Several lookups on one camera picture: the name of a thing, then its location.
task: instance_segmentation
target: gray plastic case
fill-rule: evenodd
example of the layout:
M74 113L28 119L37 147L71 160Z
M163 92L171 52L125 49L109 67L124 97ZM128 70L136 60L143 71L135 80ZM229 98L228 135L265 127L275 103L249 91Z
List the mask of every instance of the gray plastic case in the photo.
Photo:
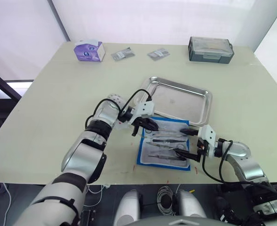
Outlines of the gray plastic case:
M233 55L232 45L228 39L190 38L190 61L229 64Z

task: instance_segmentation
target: silver robot arm segment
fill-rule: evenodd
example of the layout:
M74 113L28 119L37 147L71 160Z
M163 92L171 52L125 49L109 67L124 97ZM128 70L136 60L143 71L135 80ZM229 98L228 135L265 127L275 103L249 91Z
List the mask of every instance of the silver robot arm segment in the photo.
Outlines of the silver robot arm segment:
M108 98L120 109L125 104L118 95L112 94ZM153 114L152 101L136 108L127 106L122 113L114 103L103 101L90 124L65 155L62 174L41 190L14 225L77 226L86 196L86 184L95 182L103 170L106 161L103 151L117 119L135 127L158 130L158 125L147 119Z

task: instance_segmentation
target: purple box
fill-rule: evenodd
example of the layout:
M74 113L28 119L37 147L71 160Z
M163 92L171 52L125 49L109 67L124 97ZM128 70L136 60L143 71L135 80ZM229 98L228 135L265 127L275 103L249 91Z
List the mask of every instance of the purple box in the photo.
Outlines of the purple box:
M101 41L80 41L76 43L76 47L73 50L80 61L96 61L101 62L105 49Z

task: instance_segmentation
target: metal tray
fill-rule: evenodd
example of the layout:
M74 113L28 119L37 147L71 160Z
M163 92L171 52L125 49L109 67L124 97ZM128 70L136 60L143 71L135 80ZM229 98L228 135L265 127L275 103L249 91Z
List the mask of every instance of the metal tray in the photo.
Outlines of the metal tray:
M198 127L207 124L213 98L209 91L159 77L148 78L142 88L151 94L156 114L172 119L189 120L190 125ZM147 95L140 92L135 104L146 99Z

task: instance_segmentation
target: table surface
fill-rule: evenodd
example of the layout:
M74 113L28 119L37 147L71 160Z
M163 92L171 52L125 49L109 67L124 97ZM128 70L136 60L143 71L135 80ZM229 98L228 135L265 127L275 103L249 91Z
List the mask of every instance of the table surface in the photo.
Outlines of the table surface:
M253 52L234 47L230 64L190 62L187 46L105 43L103 62L80 62L73 43L63 44L0 129L0 182L46 184L84 129L85 119L110 93L128 99L144 80L158 76L209 90L209 124L218 137L247 144L271 182L277 182L277 84ZM115 62L111 53L131 47L135 56ZM147 53L166 48L156 62ZM107 162L95 184L215 183L191 161L191 171L136 164L140 137L132 128L113 130ZM218 177L220 159L206 168ZM225 163L225 180L236 181Z

